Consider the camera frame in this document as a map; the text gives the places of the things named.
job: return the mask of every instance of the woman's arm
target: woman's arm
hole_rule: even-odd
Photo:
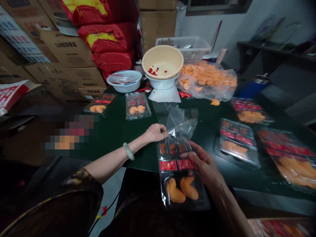
[[[211,155],[194,142],[189,142],[198,154],[191,152],[188,157],[196,163],[202,181],[211,194],[216,209],[232,236],[255,237],[246,216],[227,187]]]
[[[158,142],[169,136],[164,125],[153,124],[147,131],[128,144],[130,150],[135,154],[139,149],[150,142]],[[129,159],[123,147],[106,154],[85,167],[100,184],[105,183],[122,165]]]

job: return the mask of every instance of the window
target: window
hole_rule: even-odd
[[[187,16],[246,13],[252,0],[183,0]]]

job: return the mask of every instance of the hand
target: hand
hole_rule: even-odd
[[[209,191],[211,192],[214,186],[217,187],[221,183],[225,183],[213,157],[194,142],[189,141],[189,143],[198,153],[189,152],[181,156],[188,156],[197,165],[197,170],[201,175],[202,181]]]
[[[167,132],[166,127],[162,124],[156,123],[151,125],[142,137],[146,143],[150,143],[161,141],[168,136],[169,133]]]

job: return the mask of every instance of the blue thermos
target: blue thermos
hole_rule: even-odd
[[[268,77],[256,75],[246,86],[240,90],[237,97],[251,99],[259,94],[259,92],[262,91],[262,89],[265,88],[269,83],[270,79]]]

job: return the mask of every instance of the white plastic basket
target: white plastic basket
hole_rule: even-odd
[[[180,50],[184,64],[198,64],[204,54],[211,49],[211,46],[198,36],[158,38],[156,46],[158,45],[170,45]]]

